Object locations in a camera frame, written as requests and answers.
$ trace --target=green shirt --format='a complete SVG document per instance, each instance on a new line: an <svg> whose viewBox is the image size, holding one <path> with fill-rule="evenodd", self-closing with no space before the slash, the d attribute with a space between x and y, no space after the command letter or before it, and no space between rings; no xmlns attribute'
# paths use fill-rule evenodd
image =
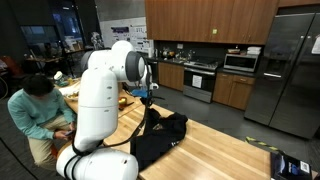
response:
<svg viewBox="0 0 320 180"><path fill-rule="evenodd" d="M53 89L44 100L33 98L21 89L9 99L8 109L17 127L35 139L52 139L53 132L40 126L59 115L63 114L68 123L74 121L72 110L57 89Z"/></svg>

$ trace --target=drawer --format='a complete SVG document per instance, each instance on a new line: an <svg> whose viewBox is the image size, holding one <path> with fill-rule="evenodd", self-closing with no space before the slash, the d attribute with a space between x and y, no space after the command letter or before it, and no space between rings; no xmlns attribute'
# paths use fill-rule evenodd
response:
<svg viewBox="0 0 320 180"><path fill-rule="evenodd" d="M217 78L223 78L223 79L232 79L233 75L232 74L227 74L227 73L218 73Z"/></svg>
<svg viewBox="0 0 320 180"><path fill-rule="evenodd" d="M244 84L254 84L255 78L234 75L233 81L244 83Z"/></svg>

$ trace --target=refrigerator door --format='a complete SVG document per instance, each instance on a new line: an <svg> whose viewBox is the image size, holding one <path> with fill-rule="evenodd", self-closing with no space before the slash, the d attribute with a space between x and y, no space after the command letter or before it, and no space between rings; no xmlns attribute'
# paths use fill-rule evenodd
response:
<svg viewBox="0 0 320 180"><path fill-rule="evenodd" d="M320 14L313 20L270 123L271 127L308 139L320 126L320 54L312 54L317 38Z"/></svg>
<svg viewBox="0 0 320 180"><path fill-rule="evenodd" d="M269 125L314 14L276 16L245 118Z"/></svg>

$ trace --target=floor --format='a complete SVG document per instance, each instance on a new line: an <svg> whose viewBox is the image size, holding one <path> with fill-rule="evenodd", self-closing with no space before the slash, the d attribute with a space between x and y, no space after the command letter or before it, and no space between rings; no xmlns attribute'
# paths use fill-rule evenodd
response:
<svg viewBox="0 0 320 180"><path fill-rule="evenodd" d="M75 74L78 76L81 74L79 64L79 60L75 60L75 66L73 67ZM285 151L288 155L311 164L313 170L320 171L320 139L307 141L271 129L253 121L245 120L243 118L244 112L241 110L214 102L210 104L204 103L186 97L182 92L166 87L160 86L160 89L154 91L154 95L165 98L165 100L156 99L155 101L155 104L161 107L185 114L189 119L198 121L242 141L245 140L246 136L256 138ZM8 180L31 180L36 178L49 180L63 179L55 172L46 171L33 165L28 141L11 120L7 110L7 101L8 98L0 100L0 162L2 162L0 166L0 178ZM22 164L36 178L19 164L10 151L18 157Z"/></svg>

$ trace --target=microwave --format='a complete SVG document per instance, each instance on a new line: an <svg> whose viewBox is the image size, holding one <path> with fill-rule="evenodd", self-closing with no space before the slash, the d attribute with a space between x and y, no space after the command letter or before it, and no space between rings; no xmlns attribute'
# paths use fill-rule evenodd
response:
<svg viewBox="0 0 320 180"><path fill-rule="evenodd" d="M255 72L259 55L226 54L223 68L246 72Z"/></svg>

